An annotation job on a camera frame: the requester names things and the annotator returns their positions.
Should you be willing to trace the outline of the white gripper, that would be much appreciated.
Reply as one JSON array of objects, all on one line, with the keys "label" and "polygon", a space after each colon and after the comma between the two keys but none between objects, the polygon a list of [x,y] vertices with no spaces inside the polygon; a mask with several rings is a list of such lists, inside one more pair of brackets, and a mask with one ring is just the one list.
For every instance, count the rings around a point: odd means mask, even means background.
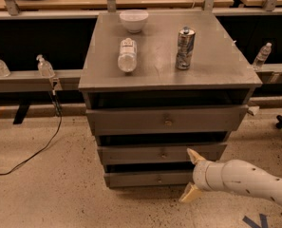
[{"label": "white gripper", "polygon": [[195,165],[193,171],[193,181],[189,182],[183,194],[179,198],[182,203],[189,203],[198,199],[202,195],[202,191],[223,191],[224,184],[222,179],[223,163],[206,161],[204,157],[199,155],[194,149],[188,148],[187,153],[191,163]]}]

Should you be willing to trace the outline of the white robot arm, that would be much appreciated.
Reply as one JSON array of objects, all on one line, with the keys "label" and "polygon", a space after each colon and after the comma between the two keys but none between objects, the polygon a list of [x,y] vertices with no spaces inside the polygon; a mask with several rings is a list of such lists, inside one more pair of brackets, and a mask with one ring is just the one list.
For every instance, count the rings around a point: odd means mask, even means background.
[{"label": "white robot arm", "polygon": [[242,160],[208,161],[194,149],[187,153],[195,166],[180,202],[191,202],[203,192],[221,191],[261,198],[282,206],[282,178]]}]

